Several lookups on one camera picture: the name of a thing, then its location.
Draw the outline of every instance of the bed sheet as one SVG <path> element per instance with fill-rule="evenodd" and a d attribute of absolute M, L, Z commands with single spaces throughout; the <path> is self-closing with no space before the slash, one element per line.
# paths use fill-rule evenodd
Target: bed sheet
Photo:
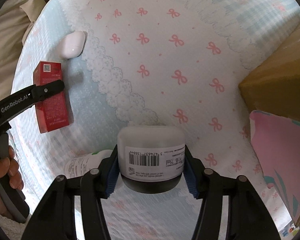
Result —
<path fill-rule="evenodd" d="M 50 0 L 26 40 L 12 92 L 33 83 L 40 60 L 61 62 L 72 123 L 40 134 L 34 108 L 11 122 L 31 212 L 71 158 L 112 149 L 127 125 L 164 124 L 183 129 L 206 167 L 246 175 L 281 230 L 291 218 L 264 182 L 237 86 L 299 22 L 295 0 Z M 61 60 L 58 42 L 79 30 L 87 32 L 83 53 Z M 120 184 L 102 203 L 115 240 L 190 239 L 201 205 L 184 178 L 158 195 Z M 224 213 L 219 239 L 225 225 Z"/>

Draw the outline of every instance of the human hand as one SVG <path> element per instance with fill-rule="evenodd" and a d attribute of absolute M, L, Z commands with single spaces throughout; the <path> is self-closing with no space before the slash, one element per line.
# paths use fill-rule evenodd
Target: human hand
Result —
<path fill-rule="evenodd" d="M 23 181 L 19 169 L 19 164 L 14 158 L 15 153 L 11 146 L 9 146 L 9 156 L 10 158 L 5 158 L 0 160 L 0 178 L 8 173 L 10 177 L 10 186 L 12 188 L 23 189 Z M 7 218 L 13 219 L 13 216 L 8 211 L 7 207 L 4 205 L 0 197 L 0 215 Z"/>

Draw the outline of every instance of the qr code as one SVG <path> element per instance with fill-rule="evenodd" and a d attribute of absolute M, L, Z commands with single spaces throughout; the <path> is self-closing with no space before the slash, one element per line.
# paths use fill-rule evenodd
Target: qr code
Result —
<path fill-rule="evenodd" d="M 51 65 L 43 64 L 43 72 L 51 72 Z"/>

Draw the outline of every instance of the light blue fabric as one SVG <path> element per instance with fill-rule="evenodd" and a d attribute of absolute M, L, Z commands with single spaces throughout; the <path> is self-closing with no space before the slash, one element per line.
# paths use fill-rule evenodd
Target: light blue fabric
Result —
<path fill-rule="evenodd" d="M 63 168 L 71 158 L 78 153 L 113 149 L 119 130 L 129 121 L 105 95 L 102 83 L 93 80 L 95 77 L 91 75 L 86 59 L 79 56 L 61 61 L 56 54 L 55 48 L 61 38 L 75 31 L 64 13 L 65 8 L 73 6 L 80 10 L 76 1 L 68 0 L 68 4 L 60 1 L 64 0 L 50 0 L 35 23 L 19 59 L 12 88 L 12 92 L 16 92 L 31 85 L 33 70 L 40 60 L 62 63 L 72 124 L 40 134 L 34 107 L 11 122 L 10 141 L 17 152 L 31 212 L 53 179 L 64 173 Z M 300 9 L 294 0 L 277 0 L 288 12 L 285 19 L 271 0 L 250 0 L 244 10 L 235 0 L 211 1 L 209 6 L 197 10 L 200 20 L 212 24 L 218 35 L 227 38 L 229 47 L 240 53 L 242 67 L 247 69 L 252 57 L 256 56 L 252 64 L 255 67 L 277 48 L 300 20 Z M 82 30 L 91 34 L 87 42 L 93 45 L 96 57 L 101 57 L 105 65 L 115 64 L 111 57 L 104 56 L 107 48 L 102 47 L 98 38 L 93 36 L 91 26 L 84 19 L 76 21 L 80 22 Z M 249 47 L 240 47 L 240 39 L 247 40 Z M 122 70 L 117 68 L 116 74 L 122 75 Z M 120 89 L 129 90 L 131 84 L 128 80 L 125 82 L 126 87 Z M 156 113 L 145 108 L 145 101 L 140 95 L 130 95 L 130 100 L 146 113 L 145 122 L 159 122 Z M 191 195 L 185 188 L 184 178 L 175 189 L 158 195 L 139 194 L 125 186 L 117 188 L 109 200 L 102 201 L 112 239 L 140 239 L 140 235 L 148 239 L 190 239 L 200 201 L 190 200 Z M 76 208 L 80 209 L 78 200 Z M 76 218 L 78 239 L 82 240 L 78 211 Z"/>

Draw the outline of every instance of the red box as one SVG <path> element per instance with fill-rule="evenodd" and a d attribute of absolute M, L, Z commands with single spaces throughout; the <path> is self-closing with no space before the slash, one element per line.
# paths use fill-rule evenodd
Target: red box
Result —
<path fill-rule="evenodd" d="M 33 72 L 33 83 L 37 86 L 62 80 L 61 63 L 40 61 Z M 69 125 L 64 92 L 35 104 L 40 133 L 50 132 Z"/>

